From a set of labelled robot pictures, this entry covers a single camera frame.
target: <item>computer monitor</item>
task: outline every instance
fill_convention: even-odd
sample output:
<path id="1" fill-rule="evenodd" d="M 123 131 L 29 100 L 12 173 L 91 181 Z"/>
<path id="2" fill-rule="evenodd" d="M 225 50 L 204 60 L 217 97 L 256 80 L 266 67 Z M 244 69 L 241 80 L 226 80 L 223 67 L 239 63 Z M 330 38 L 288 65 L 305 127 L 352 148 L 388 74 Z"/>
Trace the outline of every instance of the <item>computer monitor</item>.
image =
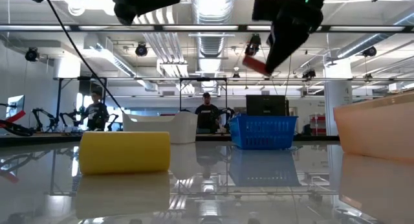
<path id="1" fill-rule="evenodd" d="M 7 99 L 6 118 L 12 117 L 23 110 L 25 106 L 25 96 L 13 96 Z"/>
<path id="2" fill-rule="evenodd" d="M 246 95 L 247 115 L 287 116 L 289 103 L 284 95 Z"/>

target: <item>glossy table surface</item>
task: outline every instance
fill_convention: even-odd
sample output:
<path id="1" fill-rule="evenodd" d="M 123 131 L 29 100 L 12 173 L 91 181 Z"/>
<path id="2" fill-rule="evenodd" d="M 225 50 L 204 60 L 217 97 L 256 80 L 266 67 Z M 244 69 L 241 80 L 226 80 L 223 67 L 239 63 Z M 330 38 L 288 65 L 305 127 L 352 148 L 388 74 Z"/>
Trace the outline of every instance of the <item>glossy table surface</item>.
<path id="1" fill-rule="evenodd" d="M 82 177 L 78 143 L 0 151 L 0 223 L 414 223 L 414 165 L 339 142 L 171 146 L 169 172 Z"/>

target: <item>black t-shirt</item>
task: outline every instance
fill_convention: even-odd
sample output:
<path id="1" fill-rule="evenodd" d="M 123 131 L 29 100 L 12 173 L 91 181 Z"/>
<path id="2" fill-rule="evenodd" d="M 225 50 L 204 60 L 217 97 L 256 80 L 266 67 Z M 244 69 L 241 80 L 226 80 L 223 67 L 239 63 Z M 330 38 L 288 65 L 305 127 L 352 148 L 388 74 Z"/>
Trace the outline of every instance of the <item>black t-shirt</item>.
<path id="1" fill-rule="evenodd" d="M 84 117 L 88 118 L 88 128 L 90 130 L 105 129 L 105 119 L 109 117 L 109 113 L 105 104 L 97 103 L 89 105 Z"/>
<path id="2" fill-rule="evenodd" d="M 217 120 L 216 114 L 218 114 L 219 109 L 213 104 L 210 105 L 201 105 L 195 110 L 195 114 L 199 116 L 197 121 L 197 126 L 199 128 L 212 129 L 216 128 Z"/>

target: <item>man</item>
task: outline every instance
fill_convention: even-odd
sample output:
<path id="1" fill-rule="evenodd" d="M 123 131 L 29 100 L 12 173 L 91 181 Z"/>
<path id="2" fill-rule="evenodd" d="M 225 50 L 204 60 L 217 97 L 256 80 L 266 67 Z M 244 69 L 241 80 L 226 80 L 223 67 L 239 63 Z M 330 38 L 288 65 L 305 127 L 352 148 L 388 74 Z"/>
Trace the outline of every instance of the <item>man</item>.
<path id="1" fill-rule="evenodd" d="M 88 118 L 87 127 L 90 131 L 103 131 L 105 123 L 109 120 L 109 113 L 106 105 L 100 102 L 102 92 L 92 91 L 91 97 L 93 104 L 89 105 L 80 121 L 83 122 L 83 120 Z"/>
<path id="2" fill-rule="evenodd" d="M 210 129 L 210 133 L 215 133 L 219 128 L 220 116 L 217 116 L 219 109 L 211 104 L 211 96 L 208 92 L 202 95 L 203 104 L 196 110 L 195 114 L 198 115 L 197 127 L 199 129 Z"/>

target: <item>orange bin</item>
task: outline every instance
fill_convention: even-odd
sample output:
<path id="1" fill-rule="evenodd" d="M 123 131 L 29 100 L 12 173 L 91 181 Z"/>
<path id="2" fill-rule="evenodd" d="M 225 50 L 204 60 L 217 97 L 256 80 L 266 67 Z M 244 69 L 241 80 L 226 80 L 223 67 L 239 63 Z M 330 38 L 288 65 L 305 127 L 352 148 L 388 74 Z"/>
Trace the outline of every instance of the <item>orange bin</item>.
<path id="1" fill-rule="evenodd" d="M 414 162 L 414 92 L 334 109 L 347 153 Z"/>

